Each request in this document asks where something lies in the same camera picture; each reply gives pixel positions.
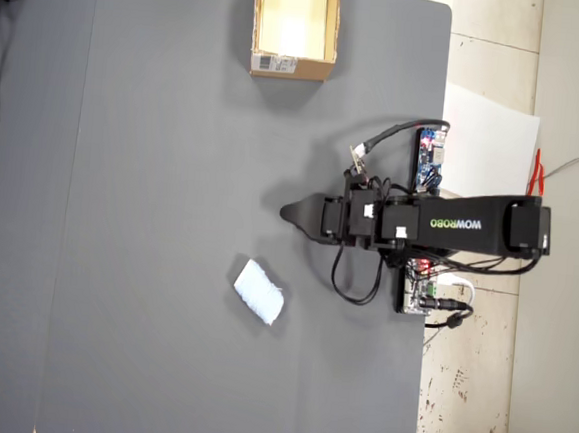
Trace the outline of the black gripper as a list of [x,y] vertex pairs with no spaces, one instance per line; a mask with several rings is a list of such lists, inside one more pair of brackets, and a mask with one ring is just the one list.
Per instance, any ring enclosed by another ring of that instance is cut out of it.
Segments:
[[[310,240],[368,249],[374,233],[377,197],[377,190],[367,189],[352,189],[347,199],[313,193],[283,205],[280,215]],[[310,217],[321,214],[320,229]]]

